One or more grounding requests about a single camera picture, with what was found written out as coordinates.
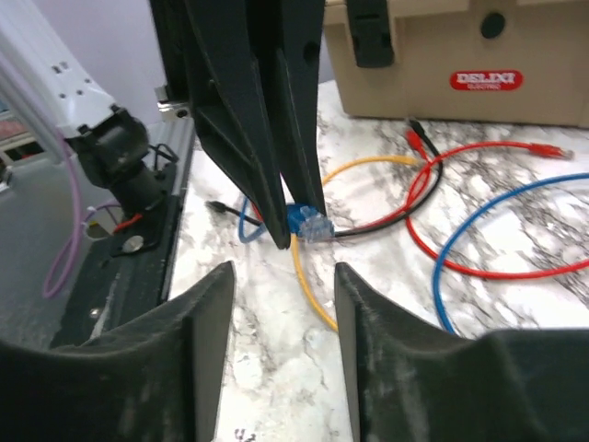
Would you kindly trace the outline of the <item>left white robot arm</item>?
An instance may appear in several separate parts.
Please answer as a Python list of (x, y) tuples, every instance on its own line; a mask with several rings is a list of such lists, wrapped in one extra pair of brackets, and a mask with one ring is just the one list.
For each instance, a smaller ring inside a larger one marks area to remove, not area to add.
[[(317, 104), (320, 1), (154, 1), (167, 75), (202, 149), (289, 247), (285, 196), (323, 210)], [(90, 182), (131, 214), (162, 204), (143, 124), (76, 60), (31, 1), (1, 5), (1, 96), (49, 144), (69, 144)]]

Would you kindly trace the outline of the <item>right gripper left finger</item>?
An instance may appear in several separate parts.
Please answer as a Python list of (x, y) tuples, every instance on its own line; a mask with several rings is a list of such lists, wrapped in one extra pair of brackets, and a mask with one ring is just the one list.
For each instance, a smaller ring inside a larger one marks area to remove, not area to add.
[(5, 441), (210, 441), (235, 269), (79, 346), (1, 346)]

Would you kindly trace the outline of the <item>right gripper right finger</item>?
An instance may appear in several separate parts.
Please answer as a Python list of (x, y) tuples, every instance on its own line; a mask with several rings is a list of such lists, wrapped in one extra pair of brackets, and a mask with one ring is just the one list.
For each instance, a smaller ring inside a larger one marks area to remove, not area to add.
[(335, 268), (335, 305), (356, 441), (584, 441), (588, 333), (434, 327)]

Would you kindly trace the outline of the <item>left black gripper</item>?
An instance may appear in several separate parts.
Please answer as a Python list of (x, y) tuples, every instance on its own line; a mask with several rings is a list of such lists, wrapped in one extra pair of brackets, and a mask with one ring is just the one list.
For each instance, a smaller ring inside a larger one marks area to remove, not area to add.
[(297, 203), (326, 212), (317, 153), (324, 3), (149, 5), (167, 101), (208, 123), (205, 152), (258, 208), (276, 247), (288, 248), (280, 174)]

